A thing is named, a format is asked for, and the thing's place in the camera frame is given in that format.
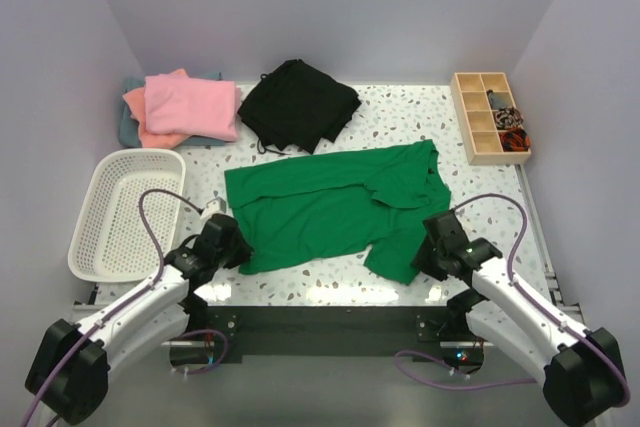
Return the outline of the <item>green t shirt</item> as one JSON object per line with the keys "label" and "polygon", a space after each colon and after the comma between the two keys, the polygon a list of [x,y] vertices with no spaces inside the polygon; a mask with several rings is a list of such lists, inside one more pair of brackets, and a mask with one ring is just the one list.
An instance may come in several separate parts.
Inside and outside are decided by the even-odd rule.
{"label": "green t shirt", "polygon": [[408,285],[426,234],[451,192],[431,140],[279,160],[225,173],[229,206],[255,252],[255,275],[366,251],[375,275]]}

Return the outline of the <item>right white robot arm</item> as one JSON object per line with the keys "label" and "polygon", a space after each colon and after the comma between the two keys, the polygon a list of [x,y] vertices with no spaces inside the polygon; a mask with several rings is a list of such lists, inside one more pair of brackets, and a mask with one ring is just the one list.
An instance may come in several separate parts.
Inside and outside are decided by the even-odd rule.
{"label": "right white robot arm", "polygon": [[544,298],[491,242],[470,240],[453,211],[423,222],[413,267],[466,288],[448,300],[445,326],[459,340],[489,341],[541,387],[554,414],[584,426],[630,399],[620,349],[606,329],[590,329]]}

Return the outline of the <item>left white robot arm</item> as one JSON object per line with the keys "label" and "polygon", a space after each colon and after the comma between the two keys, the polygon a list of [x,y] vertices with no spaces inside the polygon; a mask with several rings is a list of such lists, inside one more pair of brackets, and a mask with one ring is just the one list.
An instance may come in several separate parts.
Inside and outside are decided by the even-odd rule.
{"label": "left white robot arm", "polygon": [[207,304],[198,289],[252,253],[238,222],[216,213],[200,234],[163,257],[147,281],[75,323],[54,322],[25,381],[35,405],[70,426],[87,420],[124,369],[166,341],[206,334]]}

